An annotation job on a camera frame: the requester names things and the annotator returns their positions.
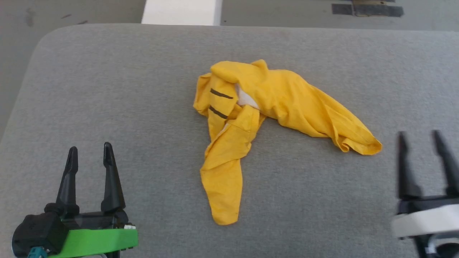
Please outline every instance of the black tape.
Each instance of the black tape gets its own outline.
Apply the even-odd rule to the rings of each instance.
[[[332,4],[331,13],[333,14],[343,14],[343,15],[352,15],[352,5],[345,4]]]
[[[356,16],[402,17],[403,14],[403,7],[401,6],[354,5],[354,15]]]
[[[395,3],[395,0],[381,0],[381,2],[389,2],[389,3]]]

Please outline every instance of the concrete floor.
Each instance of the concrete floor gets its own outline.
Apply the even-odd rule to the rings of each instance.
[[[395,0],[402,17],[332,14],[346,0],[224,0],[222,25],[459,31],[458,0]]]
[[[79,23],[140,23],[145,0],[0,0],[0,140],[38,41]]]
[[[145,1],[0,0],[0,140],[30,56],[45,34],[80,23],[140,23]],[[400,18],[336,15],[334,3],[351,2],[223,0],[221,25],[459,31],[458,0],[389,3],[403,7]]]

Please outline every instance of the gray table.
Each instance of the gray table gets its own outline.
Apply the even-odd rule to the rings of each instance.
[[[342,153],[268,119],[242,160],[240,221],[217,226],[199,168],[209,143],[193,108],[197,77],[221,60],[265,59],[334,97],[384,150]],[[396,134],[408,131],[426,194],[444,187],[431,129],[459,152],[459,34],[314,28],[91,24],[35,50],[0,143],[0,252],[16,226],[55,200],[69,147],[77,202],[103,197],[113,144],[140,246],[123,257],[414,257],[390,232]]]

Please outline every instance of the white fabric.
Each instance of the white fabric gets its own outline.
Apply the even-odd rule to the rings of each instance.
[[[237,101],[237,104],[239,106],[250,105],[260,110],[255,100],[253,100],[253,98],[250,97],[245,91],[243,91],[241,87],[239,86],[239,84],[236,84],[235,86],[236,86],[237,96],[239,97],[239,100]]]

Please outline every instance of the yellow shirt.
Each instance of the yellow shirt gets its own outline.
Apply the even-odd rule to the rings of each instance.
[[[339,102],[287,70],[223,61],[199,77],[193,107],[206,116],[211,143],[201,179],[219,225],[237,221],[242,193],[240,160],[249,152],[266,117],[312,137],[328,137],[343,152],[363,155],[382,144]]]

